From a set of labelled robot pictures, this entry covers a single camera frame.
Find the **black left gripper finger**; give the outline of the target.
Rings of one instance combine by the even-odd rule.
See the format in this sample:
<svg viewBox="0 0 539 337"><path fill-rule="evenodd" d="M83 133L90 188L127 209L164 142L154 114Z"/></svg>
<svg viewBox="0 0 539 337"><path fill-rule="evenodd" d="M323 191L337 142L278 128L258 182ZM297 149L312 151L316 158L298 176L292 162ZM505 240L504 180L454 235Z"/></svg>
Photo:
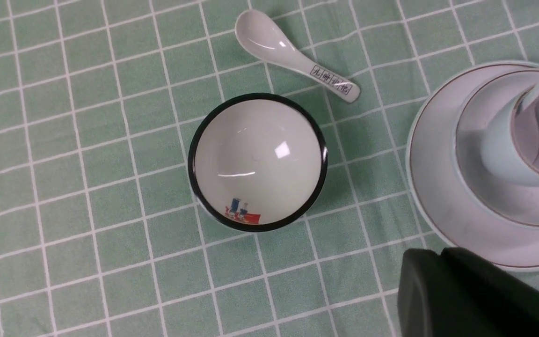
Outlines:
<svg viewBox="0 0 539 337"><path fill-rule="evenodd" d="M465 248L404 252L403 337L539 337L539 290Z"/></svg>

